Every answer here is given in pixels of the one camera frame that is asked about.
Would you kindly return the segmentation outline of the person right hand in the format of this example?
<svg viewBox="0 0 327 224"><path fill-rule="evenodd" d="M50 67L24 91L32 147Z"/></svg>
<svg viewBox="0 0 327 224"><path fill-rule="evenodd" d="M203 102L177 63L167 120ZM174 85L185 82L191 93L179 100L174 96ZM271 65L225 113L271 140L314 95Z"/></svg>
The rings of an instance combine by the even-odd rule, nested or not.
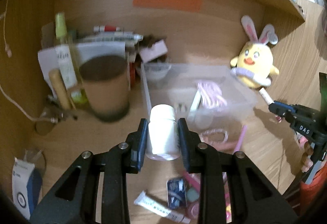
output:
<svg viewBox="0 0 327 224"><path fill-rule="evenodd" d="M307 172L312 166L313 162L311 156L313 155L313 148L309 141L306 141L304 144L304 153L301 157L301 172Z"/></svg>

